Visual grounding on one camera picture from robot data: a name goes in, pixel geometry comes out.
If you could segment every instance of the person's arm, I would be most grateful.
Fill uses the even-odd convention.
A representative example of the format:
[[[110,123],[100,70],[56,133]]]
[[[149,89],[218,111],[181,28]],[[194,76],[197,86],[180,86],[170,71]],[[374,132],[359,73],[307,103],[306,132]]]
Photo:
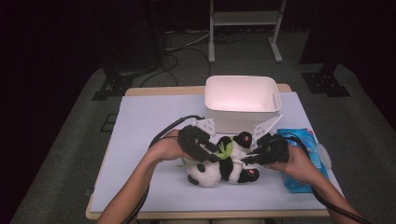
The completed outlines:
[[[177,142],[178,131],[173,130],[154,144],[136,166],[131,176],[107,205],[97,223],[120,224],[136,208],[149,187],[154,169],[161,161],[172,161],[178,158],[189,158]]]
[[[272,163],[264,165],[266,168],[281,171],[294,179],[310,184],[317,193],[327,202],[359,216],[359,213],[342,196],[335,186],[315,167],[303,150],[299,147],[289,146],[290,158],[285,163]],[[349,217],[329,209],[329,214],[334,223],[359,223]]]

